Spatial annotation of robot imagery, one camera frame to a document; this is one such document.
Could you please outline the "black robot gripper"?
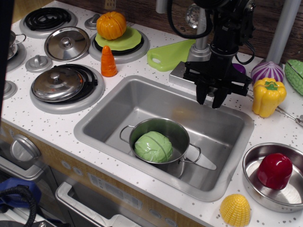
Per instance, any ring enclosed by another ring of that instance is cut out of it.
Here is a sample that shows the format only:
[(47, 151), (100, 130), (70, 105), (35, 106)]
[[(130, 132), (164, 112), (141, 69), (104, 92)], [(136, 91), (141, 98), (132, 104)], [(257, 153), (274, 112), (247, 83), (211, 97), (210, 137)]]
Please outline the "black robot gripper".
[(221, 107), (227, 95), (235, 93), (245, 96), (252, 79), (237, 71), (232, 60), (237, 57), (238, 48), (231, 51), (221, 51), (211, 46), (211, 56), (205, 62), (186, 62), (185, 67), (198, 73), (185, 75), (194, 79), (196, 85), (196, 100), (203, 105), (208, 95), (209, 87), (218, 88), (214, 94), (212, 108)]

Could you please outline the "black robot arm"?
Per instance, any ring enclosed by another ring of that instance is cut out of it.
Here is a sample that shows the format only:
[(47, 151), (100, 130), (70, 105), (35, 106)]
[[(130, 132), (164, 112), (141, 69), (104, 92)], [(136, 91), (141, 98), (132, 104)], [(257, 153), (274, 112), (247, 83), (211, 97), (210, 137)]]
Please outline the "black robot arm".
[(196, 0), (195, 4), (205, 10), (206, 29), (197, 35), (179, 32), (172, 20), (172, 1), (167, 3), (167, 17), (172, 30), (186, 39), (204, 38), (214, 32), (210, 43), (210, 59), (207, 61), (185, 62), (183, 78), (196, 85), (196, 100), (204, 104), (206, 96), (213, 94), (212, 107), (219, 108), (227, 95), (235, 93), (246, 96), (252, 79), (239, 72), (232, 64), (237, 57), (239, 47), (249, 43), (255, 30), (253, 13), (255, 3), (252, 0)]

